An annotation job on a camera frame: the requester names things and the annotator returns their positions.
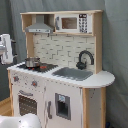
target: white cabinet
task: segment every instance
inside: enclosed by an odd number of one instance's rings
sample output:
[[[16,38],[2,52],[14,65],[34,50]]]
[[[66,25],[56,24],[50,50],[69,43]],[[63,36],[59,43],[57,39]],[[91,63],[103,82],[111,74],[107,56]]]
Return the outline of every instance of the white cabinet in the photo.
[[[80,88],[46,81],[47,128],[82,128]]]

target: burner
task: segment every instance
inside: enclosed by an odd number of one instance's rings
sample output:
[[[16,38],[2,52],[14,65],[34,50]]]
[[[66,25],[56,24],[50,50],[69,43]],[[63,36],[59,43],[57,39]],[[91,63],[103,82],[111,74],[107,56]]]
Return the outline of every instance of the burner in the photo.
[[[31,67],[27,67],[25,64],[22,64],[20,66],[17,66],[18,68],[23,68],[26,70],[32,70],[32,71],[36,71],[36,72],[47,72],[55,67],[58,67],[57,65],[53,65],[53,64],[47,64],[47,63],[42,63],[39,67],[35,67],[35,68],[31,68]]]

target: door handle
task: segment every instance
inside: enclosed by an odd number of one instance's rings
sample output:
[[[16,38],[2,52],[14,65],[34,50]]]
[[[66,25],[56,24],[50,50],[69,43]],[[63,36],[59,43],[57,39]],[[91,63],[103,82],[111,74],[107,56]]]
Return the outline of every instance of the door handle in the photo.
[[[22,90],[20,90],[19,92],[20,92],[22,95],[25,95],[25,96],[33,96],[32,93],[26,93],[26,92],[24,92],[24,91],[22,91]]]
[[[52,119],[52,115],[50,114],[51,101],[48,102],[47,112],[49,119]]]
[[[58,21],[59,21],[59,17],[56,17],[56,19],[55,19],[56,30],[60,30],[60,28],[58,26]]]

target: gray wall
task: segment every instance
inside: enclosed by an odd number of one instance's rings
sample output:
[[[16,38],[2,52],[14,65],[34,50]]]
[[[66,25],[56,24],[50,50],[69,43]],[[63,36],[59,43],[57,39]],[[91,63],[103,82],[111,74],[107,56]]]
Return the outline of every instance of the gray wall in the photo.
[[[9,0],[0,0],[0,35],[10,34],[13,37],[11,8]],[[0,101],[9,97],[8,74],[6,68],[10,65],[0,64]]]
[[[116,77],[107,87],[107,121],[115,128],[128,128],[128,1],[127,0],[10,0],[19,62],[26,58],[20,12],[104,10],[103,70]]]

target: knob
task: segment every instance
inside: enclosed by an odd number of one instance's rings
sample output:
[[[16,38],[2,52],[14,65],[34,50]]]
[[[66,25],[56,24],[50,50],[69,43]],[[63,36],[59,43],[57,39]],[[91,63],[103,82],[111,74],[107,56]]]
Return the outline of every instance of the knob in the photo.
[[[37,82],[36,81],[33,81],[32,82],[32,85],[36,87],[37,86]]]
[[[16,82],[16,81],[19,81],[18,76],[15,76],[15,77],[14,77],[14,81],[15,81],[15,82]]]

